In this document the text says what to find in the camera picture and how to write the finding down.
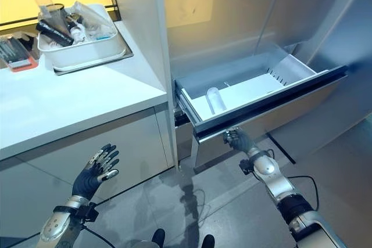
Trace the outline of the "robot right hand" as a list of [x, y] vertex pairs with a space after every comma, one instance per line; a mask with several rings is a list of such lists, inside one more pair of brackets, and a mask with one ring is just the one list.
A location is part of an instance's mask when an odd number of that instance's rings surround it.
[[255, 146], [253, 140], [248, 137], [248, 134], [239, 127], [230, 128], [223, 133], [223, 141], [234, 150], [244, 152], [246, 154]]

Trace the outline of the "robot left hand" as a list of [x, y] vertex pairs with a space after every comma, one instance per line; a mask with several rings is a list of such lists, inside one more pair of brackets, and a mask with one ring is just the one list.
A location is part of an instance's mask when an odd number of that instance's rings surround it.
[[74, 181], [73, 196], [80, 196], [90, 201], [100, 185], [115, 177], [119, 170], [115, 165], [120, 161], [116, 145], [101, 147], [87, 162]]

